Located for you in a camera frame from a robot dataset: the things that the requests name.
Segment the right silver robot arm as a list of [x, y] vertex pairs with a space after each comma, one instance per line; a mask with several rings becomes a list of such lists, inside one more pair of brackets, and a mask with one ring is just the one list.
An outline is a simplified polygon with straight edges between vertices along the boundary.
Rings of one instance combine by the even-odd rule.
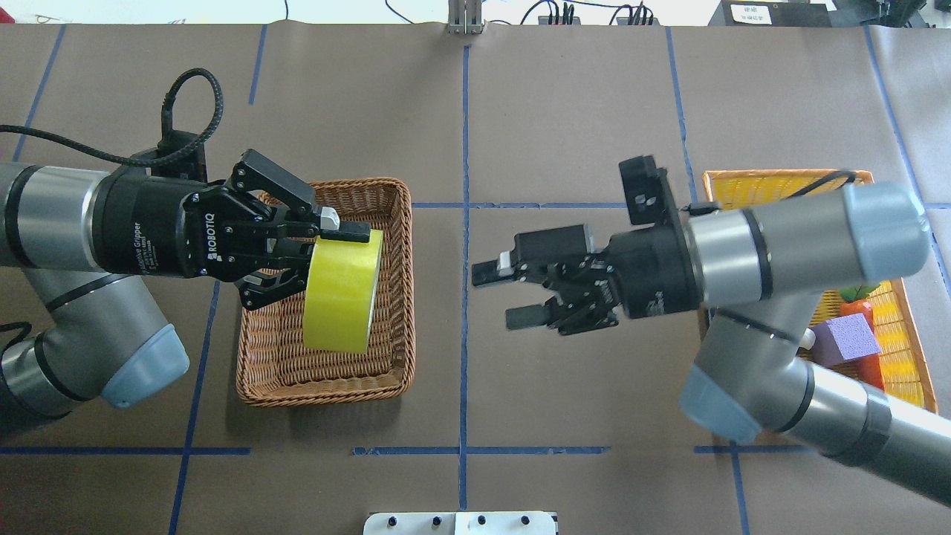
[[846, 185], [687, 219], [666, 187], [629, 203], [632, 230], [602, 250], [585, 226], [521, 233], [512, 250], [473, 265], [473, 285], [553, 292], [509, 309], [511, 331], [597, 331], [616, 325], [616, 308], [632, 319], [712, 311], [679, 398], [692, 422], [738, 444], [774, 432], [949, 504], [947, 419], [797, 354], [823, 292], [924, 266], [929, 223], [910, 190]]

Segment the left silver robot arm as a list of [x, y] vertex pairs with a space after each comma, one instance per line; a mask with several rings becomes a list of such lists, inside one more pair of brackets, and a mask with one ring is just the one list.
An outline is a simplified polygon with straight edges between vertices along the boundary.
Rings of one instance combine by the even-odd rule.
[[256, 150], [210, 182], [2, 166], [2, 264], [19, 268], [53, 325], [2, 349], [2, 438], [104, 399], [128, 409], [175, 383], [190, 359], [146, 276], [233, 283], [255, 311], [305, 295], [308, 348], [369, 345], [383, 234], [346, 221]]

